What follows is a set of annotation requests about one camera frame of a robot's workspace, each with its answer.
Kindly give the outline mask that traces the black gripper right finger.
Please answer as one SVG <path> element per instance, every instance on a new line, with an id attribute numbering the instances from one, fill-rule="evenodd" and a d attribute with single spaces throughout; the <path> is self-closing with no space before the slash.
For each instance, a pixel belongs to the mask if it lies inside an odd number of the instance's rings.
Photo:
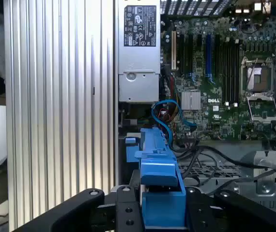
<path id="1" fill-rule="evenodd" d="M 189 188 L 186 219 L 190 232 L 276 232 L 276 212 L 230 190 L 210 197 Z"/>

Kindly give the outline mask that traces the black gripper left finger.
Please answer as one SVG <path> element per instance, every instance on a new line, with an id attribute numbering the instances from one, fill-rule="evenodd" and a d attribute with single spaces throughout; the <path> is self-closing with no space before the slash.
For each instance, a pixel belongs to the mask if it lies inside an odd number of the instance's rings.
<path id="1" fill-rule="evenodd" d="M 131 186 L 105 195 L 89 188 L 16 229 L 18 232 L 142 232 L 139 202 Z"/>

